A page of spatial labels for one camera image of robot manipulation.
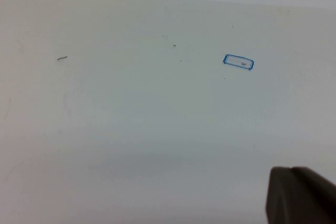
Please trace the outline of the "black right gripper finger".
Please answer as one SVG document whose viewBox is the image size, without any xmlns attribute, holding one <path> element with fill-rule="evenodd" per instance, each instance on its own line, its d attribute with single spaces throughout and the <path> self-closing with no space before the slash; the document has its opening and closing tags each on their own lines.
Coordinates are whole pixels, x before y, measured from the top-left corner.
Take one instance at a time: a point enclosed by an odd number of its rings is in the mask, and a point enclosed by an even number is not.
<svg viewBox="0 0 336 224">
<path fill-rule="evenodd" d="M 273 167 L 268 223 L 335 223 L 335 184 L 307 167 Z"/>
</svg>

